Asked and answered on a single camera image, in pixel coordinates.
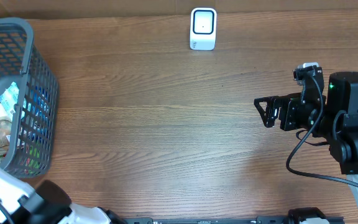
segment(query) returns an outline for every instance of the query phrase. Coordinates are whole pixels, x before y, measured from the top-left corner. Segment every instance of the wooden table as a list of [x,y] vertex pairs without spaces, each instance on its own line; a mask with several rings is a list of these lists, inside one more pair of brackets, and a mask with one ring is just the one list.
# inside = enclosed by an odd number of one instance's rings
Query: wooden table
[[[326,81],[358,71],[358,10],[219,14],[211,52],[190,50],[189,16],[30,23],[60,82],[43,178],[74,202],[152,218],[319,207],[358,223],[348,186],[286,170],[295,132],[265,128],[253,106],[299,92],[300,63],[319,62]],[[343,177],[326,146],[303,146],[292,166]]]

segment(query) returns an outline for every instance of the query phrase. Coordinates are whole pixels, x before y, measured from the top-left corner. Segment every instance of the brown cardboard piece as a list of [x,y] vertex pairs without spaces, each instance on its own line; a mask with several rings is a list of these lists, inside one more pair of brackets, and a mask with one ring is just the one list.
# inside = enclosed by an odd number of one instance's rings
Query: brown cardboard piece
[[358,0],[0,0],[0,17],[69,19],[82,17],[189,14],[195,7],[221,12],[355,9]]

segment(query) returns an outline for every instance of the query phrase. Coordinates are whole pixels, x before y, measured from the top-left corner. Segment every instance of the wooden tabletop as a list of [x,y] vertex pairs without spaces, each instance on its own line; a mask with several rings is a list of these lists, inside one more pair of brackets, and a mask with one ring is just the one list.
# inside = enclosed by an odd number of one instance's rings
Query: wooden tabletop
[[[358,71],[358,10],[219,14],[210,52],[190,50],[189,16],[30,23],[60,83],[43,178],[74,202],[152,218],[319,207],[358,223],[348,186],[286,170],[295,132],[265,128],[253,106],[299,92],[291,71],[303,62],[326,81]],[[303,146],[292,166],[344,177],[327,146]]]

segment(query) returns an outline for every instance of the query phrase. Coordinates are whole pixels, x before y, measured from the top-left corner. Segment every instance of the brown cardboard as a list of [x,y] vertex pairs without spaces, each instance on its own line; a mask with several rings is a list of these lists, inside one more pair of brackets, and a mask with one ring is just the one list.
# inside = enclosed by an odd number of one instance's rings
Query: brown cardboard
[[195,7],[220,12],[355,9],[358,0],[0,0],[0,17],[68,19],[81,17],[189,14]]

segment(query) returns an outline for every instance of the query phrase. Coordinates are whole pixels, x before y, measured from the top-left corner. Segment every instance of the gray basket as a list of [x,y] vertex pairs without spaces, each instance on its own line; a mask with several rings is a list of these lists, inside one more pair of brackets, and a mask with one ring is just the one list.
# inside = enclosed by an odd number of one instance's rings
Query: gray basket
[[33,41],[25,20],[0,19],[0,94],[12,82],[20,89],[9,150],[0,167],[18,178],[49,170],[57,115],[58,82]]

